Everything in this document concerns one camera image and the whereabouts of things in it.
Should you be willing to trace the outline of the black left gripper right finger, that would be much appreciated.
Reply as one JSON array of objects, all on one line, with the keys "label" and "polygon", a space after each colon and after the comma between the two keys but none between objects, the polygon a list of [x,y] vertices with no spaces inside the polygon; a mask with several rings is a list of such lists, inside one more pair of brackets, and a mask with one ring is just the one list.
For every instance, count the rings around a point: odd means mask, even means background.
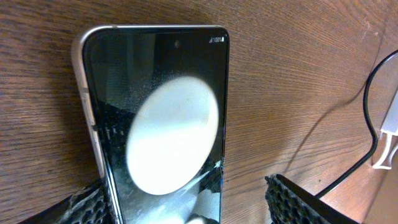
[{"label": "black left gripper right finger", "polygon": [[273,224],[358,224],[283,175],[266,176],[267,201]]}]

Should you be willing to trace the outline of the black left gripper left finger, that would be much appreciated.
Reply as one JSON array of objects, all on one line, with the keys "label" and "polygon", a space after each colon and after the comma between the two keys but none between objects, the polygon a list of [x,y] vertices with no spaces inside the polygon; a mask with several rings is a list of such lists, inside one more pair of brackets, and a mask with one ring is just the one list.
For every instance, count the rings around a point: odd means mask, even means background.
[{"label": "black left gripper left finger", "polygon": [[112,224],[101,179],[19,224]]}]

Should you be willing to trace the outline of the black flip smartphone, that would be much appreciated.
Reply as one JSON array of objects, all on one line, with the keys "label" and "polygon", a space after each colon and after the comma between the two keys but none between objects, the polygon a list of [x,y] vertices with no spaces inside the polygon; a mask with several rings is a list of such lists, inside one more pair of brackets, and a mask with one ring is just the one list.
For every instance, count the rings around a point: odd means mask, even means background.
[{"label": "black flip smartphone", "polygon": [[220,223],[229,34],[103,25],[72,65],[110,223]]}]

